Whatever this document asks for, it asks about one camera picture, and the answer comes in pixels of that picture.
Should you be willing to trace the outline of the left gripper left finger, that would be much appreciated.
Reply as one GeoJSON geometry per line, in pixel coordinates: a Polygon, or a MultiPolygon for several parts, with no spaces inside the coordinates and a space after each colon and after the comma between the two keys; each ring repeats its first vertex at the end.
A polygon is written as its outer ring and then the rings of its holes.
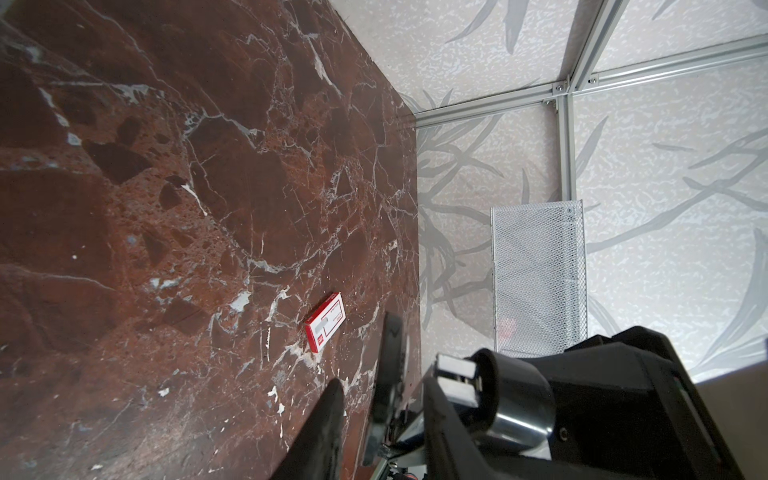
{"type": "Polygon", "coordinates": [[[334,378],[271,479],[339,479],[343,425],[344,390],[341,382],[334,378]]]}

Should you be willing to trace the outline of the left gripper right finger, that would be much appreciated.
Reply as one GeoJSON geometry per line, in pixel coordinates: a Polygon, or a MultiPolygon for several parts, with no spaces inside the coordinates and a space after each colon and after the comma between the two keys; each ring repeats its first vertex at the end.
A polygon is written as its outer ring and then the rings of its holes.
{"type": "Polygon", "coordinates": [[[403,320],[387,312],[384,318],[379,360],[368,415],[365,449],[361,460],[371,466],[389,435],[390,425],[402,401],[408,358],[408,340],[403,320]]]}

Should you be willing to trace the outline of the red white staple box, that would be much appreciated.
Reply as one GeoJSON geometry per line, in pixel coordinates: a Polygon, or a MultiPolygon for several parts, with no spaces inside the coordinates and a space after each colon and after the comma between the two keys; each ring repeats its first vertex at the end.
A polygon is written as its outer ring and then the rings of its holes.
{"type": "Polygon", "coordinates": [[[345,320],[342,294],[333,292],[304,324],[310,351],[319,353],[345,320]]]}

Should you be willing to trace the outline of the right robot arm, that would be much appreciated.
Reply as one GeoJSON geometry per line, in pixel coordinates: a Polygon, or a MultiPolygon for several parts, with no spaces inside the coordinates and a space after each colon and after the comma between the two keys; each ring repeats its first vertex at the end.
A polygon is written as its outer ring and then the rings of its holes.
{"type": "Polygon", "coordinates": [[[470,357],[478,400],[425,394],[431,479],[739,479],[668,338],[633,327],[556,355],[470,357]]]}

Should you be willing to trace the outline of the pink object in basket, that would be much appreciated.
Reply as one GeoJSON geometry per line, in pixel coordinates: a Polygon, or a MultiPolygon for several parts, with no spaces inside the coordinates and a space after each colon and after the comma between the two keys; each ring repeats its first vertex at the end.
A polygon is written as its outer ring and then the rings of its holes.
{"type": "Polygon", "coordinates": [[[506,343],[515,337],[517,321],[513,318],[500,318],[496,321],[496,333],[500,343],[506,343]]]}

